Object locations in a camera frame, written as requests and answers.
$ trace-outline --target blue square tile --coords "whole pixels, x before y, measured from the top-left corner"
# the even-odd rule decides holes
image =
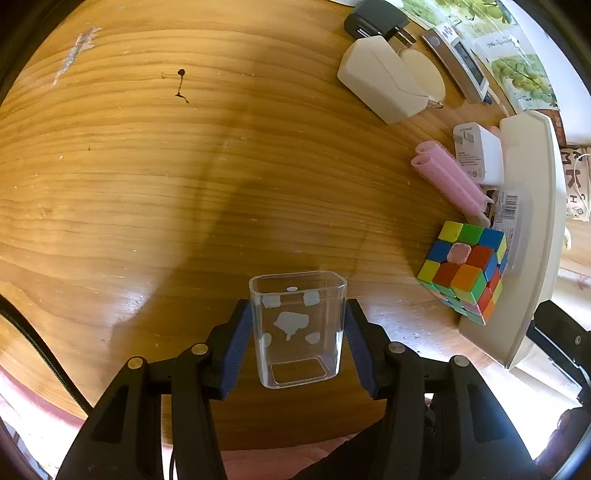
[[[451,247],[452,245],[450,242],[436,240],[431,247],[431,251],[429,252],[427,258],[429,260],[433,260],[434,262],[444,263],[447,261],[447,254],[449,253]]]
[[[492,228],[485,228],[480,236],[480,240],[478,240],[478,245],[483,245],[484,247],[491,247],[495,252],[498,250],[499,246],[501,245],[501,241],[503,240],[503,236],[505,234],[498,230],[493,230]]]
[[[505,252],[505,256],[503,257],[503,260],[501,260],[501,264],[499,265],[499,271],[501,272],[501,275],[503,274],[503,272],[505,271],[505,268],[507,266],[507,258],[509,257],[509,251],[507,250]]]
[[[492,276],[495,274],[496,270],[496,255],[492,254],[491,259],[488,261],[486,268],[484,269],[484,278],[487,282],[491,281]]]

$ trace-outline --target black charger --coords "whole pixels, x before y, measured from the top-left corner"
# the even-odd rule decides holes
[[[404,30],[406,25],[406,14],[387,0],[365,0],[345,19],[345,30],[355,39],[380,35],[390,40],[396,35],[406,46],[410,46],[416,39]]]

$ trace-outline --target black cable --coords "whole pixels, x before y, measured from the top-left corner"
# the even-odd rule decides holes
[[[74,400],[76,400],[76,403],[78,403],[80,408],[84,410],[87,415],[90,414],[92,411],[92,406],[90,403],[88,403],[87,399],[84,398],[84,395],[82,395],[80,390],[78,390],[78,387],[76,387],[72,379],[60,365],[59,361],[57,361],[56,356],[51,350],[49,350],[47,344],[43,341],[41,336],[23,316],[23,314],[19,312],[17,308],[2,295],[0,295],[0,315],[6,318],[6,320],[12,323],[12,325],[24,335],[24,337],[37,351],[37,353],[41,355],[41,358],[43,358],[47,366],[55,374],[66,391],[72,396]]]
[[[170,463],[168,464],[168,478],[169,480],[174,479],[174,447],[173,451],[170,453]]]

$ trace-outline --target scratch on table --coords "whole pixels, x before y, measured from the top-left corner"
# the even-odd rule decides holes
[[[70,49],[70,53],[68,54],[63,67],[57,71],[56,77],[53,80],[53,84],[51,86],[55,87],[55,85],[57,84],[57,81],[67,71],[67,69],[69,69],[70,66],[72,66],[72,64],[74,63],[74,60],[76,59],[76,57],[78,56],[78,54],[81,51],[89,50],[90,48],[95,46],[92,43],[92,40],[94,39],[96,33],[99,30],[102,30],[102,29],[100,27],[92,27],[87,33],[81,33],[80,35],[78,35],[78,38],[76,39],[76,43],[74,43],[74,46]]]

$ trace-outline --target electronic device with screen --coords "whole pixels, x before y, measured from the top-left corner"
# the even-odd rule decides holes
[[[442,24],[421,36],[448,69],[468,102],[481,103],[486,96],[488,80],[454,29]]]

